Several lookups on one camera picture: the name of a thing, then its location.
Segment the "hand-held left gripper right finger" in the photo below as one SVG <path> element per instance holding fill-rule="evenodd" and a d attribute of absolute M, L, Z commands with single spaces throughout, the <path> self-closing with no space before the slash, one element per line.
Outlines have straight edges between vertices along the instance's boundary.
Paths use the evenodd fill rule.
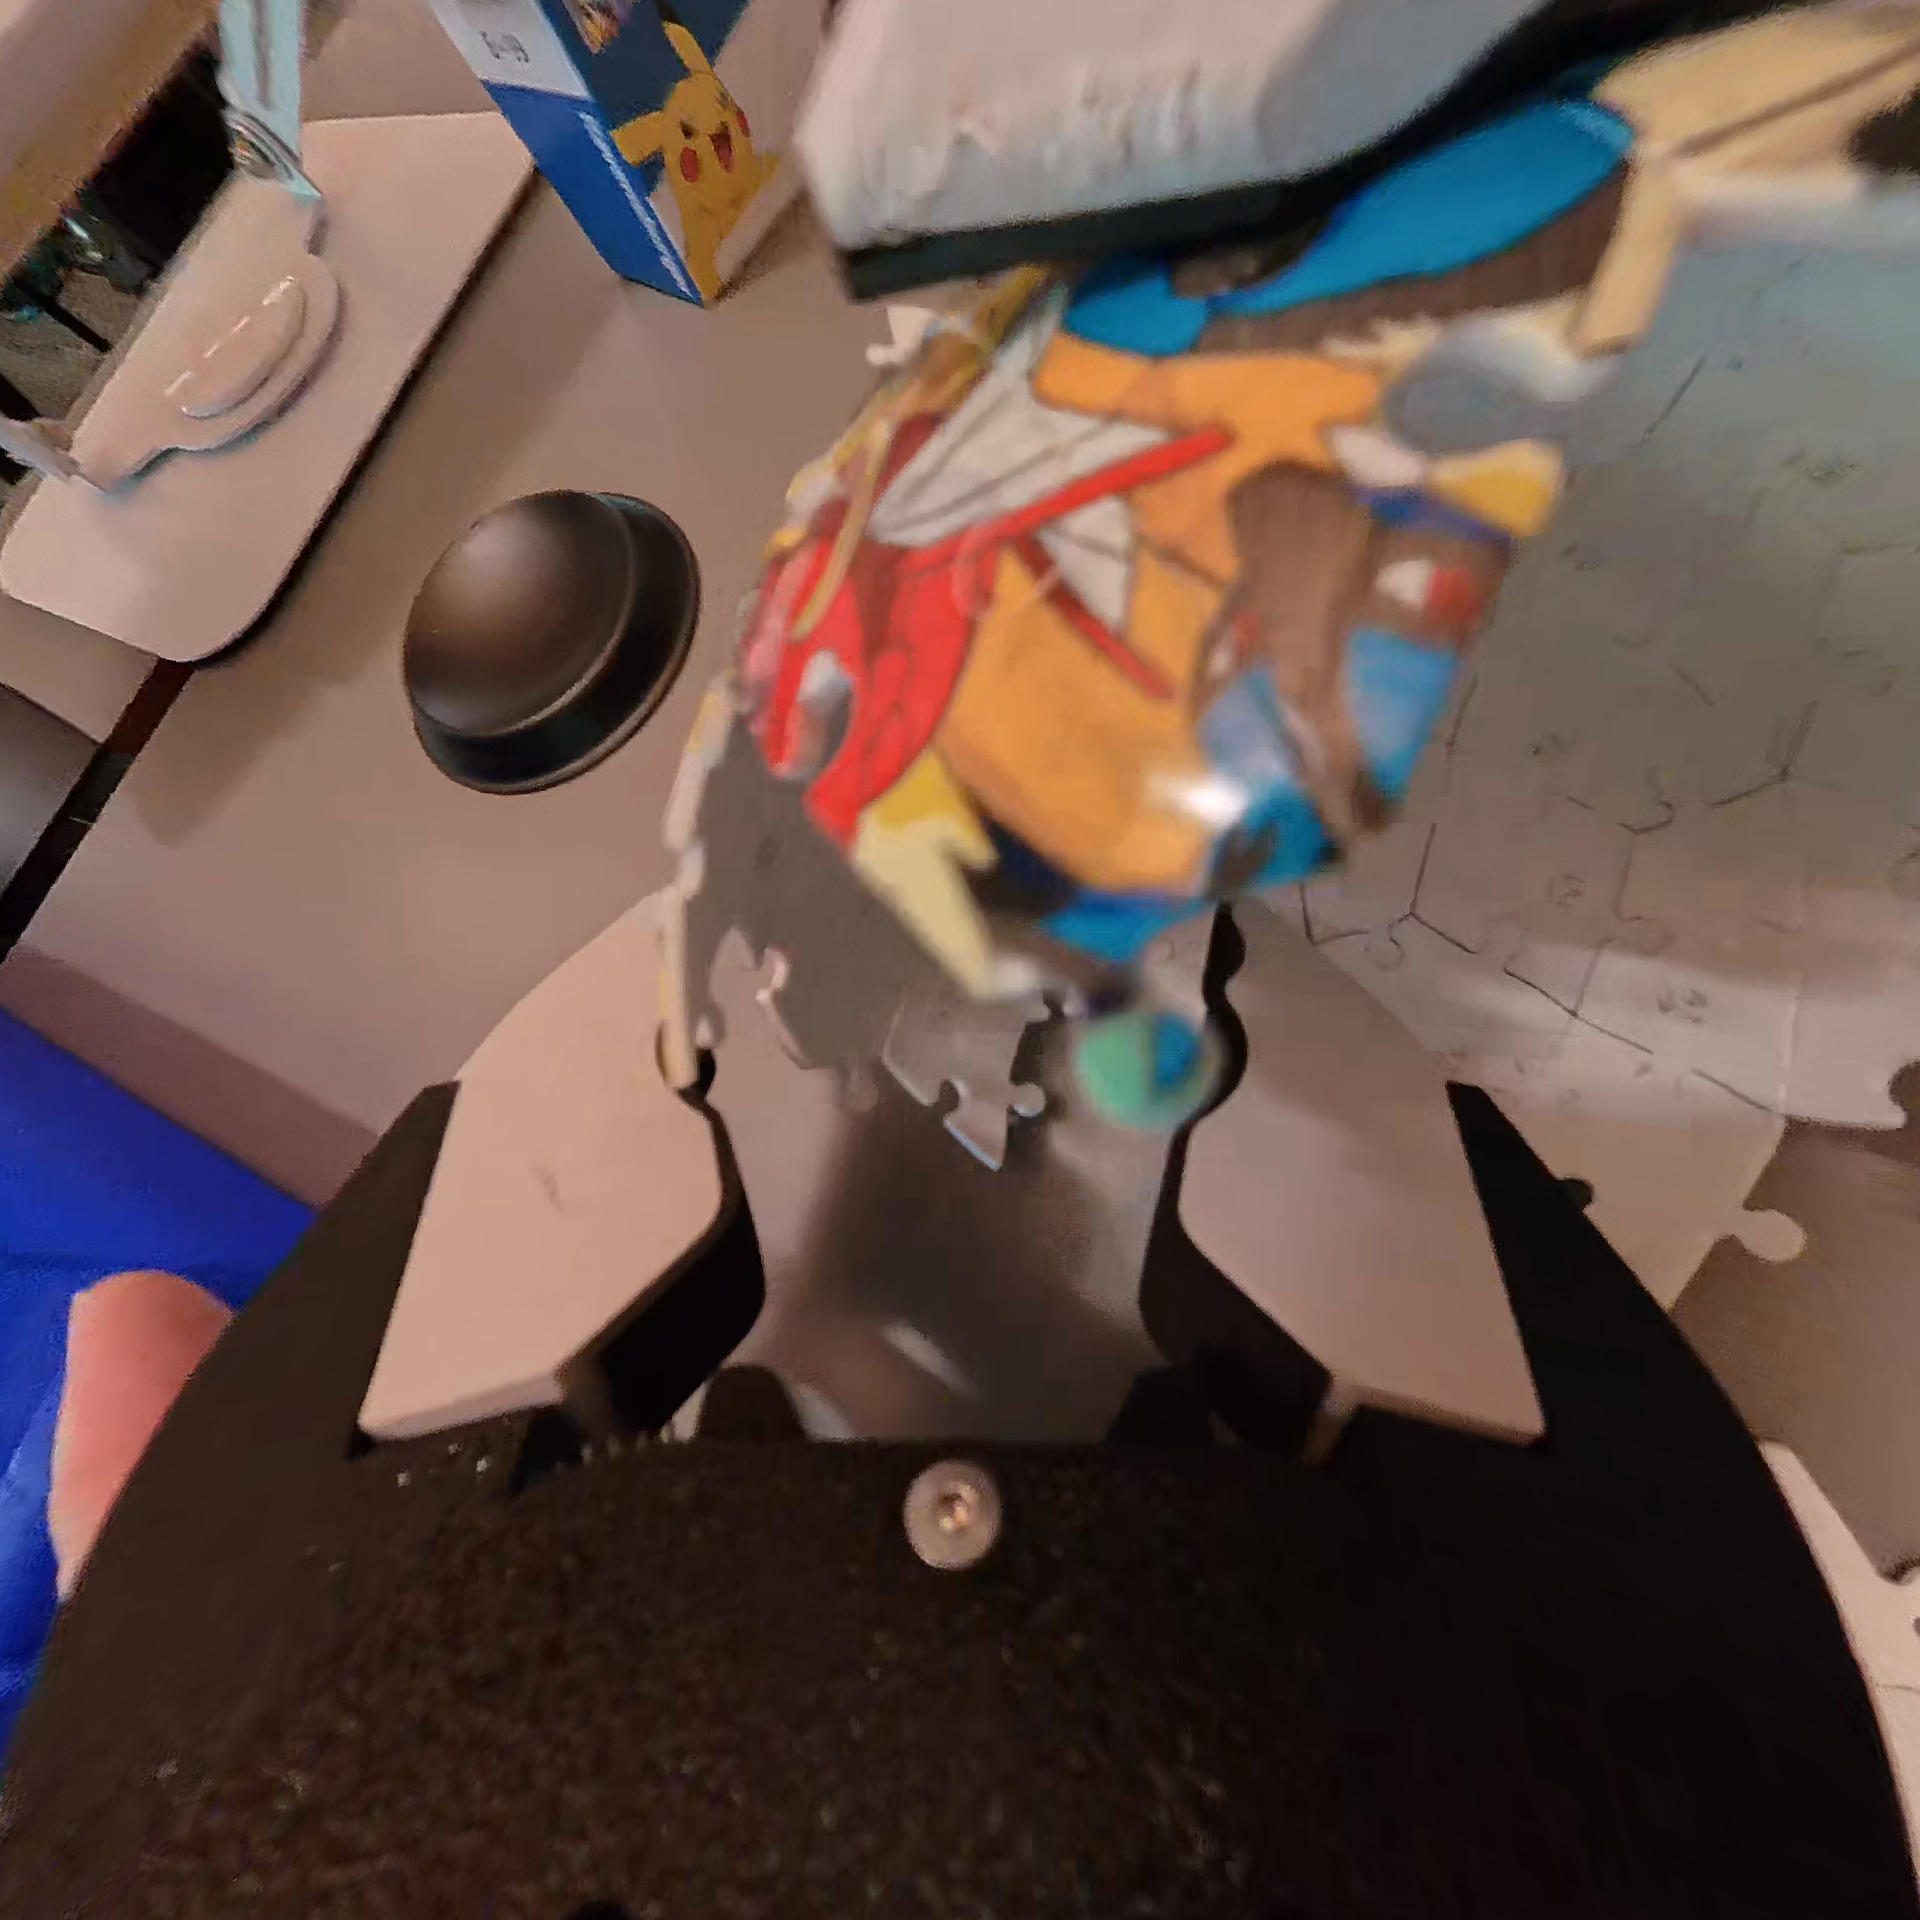
<path fill-rule="evenodd" d="M 1239 1073 L 1169 1161 L 1140 1281 L 1158 1351 L 1282 1447 L 1359 1408 L 1535 1443 L 1437 1060 L 1259 900 L 1218 911 L 1205 990 Z"/>

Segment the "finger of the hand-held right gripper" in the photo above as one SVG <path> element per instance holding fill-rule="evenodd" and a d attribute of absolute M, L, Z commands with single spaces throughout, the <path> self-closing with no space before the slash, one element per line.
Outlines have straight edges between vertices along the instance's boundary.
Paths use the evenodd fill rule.
<path fill-rule="evenodd" d="M 1013 228 L 1318 175 L 1441 105 L 1542 12 L 837 5 L 795 158 L 847 293 L 876 301 L 993 275 L 964 256 Z"/>

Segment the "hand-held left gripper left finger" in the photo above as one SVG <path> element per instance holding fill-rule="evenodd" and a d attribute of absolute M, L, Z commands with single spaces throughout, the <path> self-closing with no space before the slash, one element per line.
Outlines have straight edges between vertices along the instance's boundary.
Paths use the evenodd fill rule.
<path fill-rule="evenodd" d="M 667 893 L 522 995 L 460 1069 L 361 1400 L 411 1443 L 527 1408 L 639 1430 L 605 1349 L 725 1220 L 706 1116 L 667 1086 Z"/>

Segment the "white curved puzzle piece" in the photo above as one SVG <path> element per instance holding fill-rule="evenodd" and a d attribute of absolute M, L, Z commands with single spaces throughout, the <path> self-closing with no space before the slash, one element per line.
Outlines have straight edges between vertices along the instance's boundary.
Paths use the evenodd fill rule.
<path fill-rule="evenodd" d="M 1692 1110 L 1671 1123 L 1567 1120 L 1550 1165 L 1591 1189 L 1589 1215 L 1659 1307 L 1676 1307 L 1724 1240 L 1765 1264 L 1807 1245 L 1797 1219 L 1753 1203 L 1786 1137 L 1762 1110 Z"/>
<path fill-rule="evenodd" d="M 1835 1599 L 1843 1629 L 1885 1727 L 1899 1742 L 1916 1744 L 1917 1573 L 1906 1577 L 1878 1573 L 1798 1456 L 1777 1443 L 1762 1443 L 1759 1454 Z"/>

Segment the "colourful cartoon puzzle ball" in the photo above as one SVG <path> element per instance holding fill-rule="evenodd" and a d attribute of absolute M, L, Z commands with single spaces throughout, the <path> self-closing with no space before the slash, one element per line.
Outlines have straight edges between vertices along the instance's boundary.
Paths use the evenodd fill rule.
<path fill-rule="evenodd" d="M 1381 833 L 1573 423 L 1714 230 L 1916 233 L 1916 5 L 1542 5 L 1282 185 L 999 233 L 801 469 L 662 821 L 658 1062 L 726 937 L 802 1064 L 934 990 L 1107 1123 L 1220 1080 L 1148 952 Z"/>

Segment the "blue puzzle box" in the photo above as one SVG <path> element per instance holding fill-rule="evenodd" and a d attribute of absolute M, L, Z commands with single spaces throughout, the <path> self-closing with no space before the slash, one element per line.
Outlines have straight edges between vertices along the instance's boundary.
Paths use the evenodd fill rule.
<path fill-rule="evenodd" d="M 779 179 L 820 37 L 814 5 L 431 1 L 595 251 L 687 304 Z"/>

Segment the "black round ball stand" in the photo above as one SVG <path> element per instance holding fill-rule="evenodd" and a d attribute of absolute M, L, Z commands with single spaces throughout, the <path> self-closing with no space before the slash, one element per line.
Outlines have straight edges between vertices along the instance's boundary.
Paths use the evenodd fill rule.
<path fill-rule="evenodd" d="M 657 502 L 509 499 L 425 574 L 399 676 L 423 752 L 476 792 L 531 795 L 620 752 L 681 679 L 705 579 Z"/>

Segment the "person's left hand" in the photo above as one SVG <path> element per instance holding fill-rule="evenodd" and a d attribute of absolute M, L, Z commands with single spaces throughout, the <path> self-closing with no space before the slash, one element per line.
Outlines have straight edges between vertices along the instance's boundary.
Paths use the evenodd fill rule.
<path fill-rule="evenodd" d="M 172 1271 L 123 1271 L 84 1286 L 66 1317 L 46 1524 L 54 1591 L 79 1581 L 116 1497 L 233 1312 Z"/>

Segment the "pale wooden board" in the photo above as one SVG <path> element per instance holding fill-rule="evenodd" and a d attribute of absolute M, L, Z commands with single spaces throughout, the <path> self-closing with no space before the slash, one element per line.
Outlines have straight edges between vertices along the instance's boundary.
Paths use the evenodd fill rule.
<path fill-rule="evenodd" d="M 4 531 L 4 595 L 170 662 L 246 638 L 298 572 L 532 165 L 492 111 L 307 128 L 339 283 L 329 350 L 266 425 L 101 493 L 36 483 Z"/>

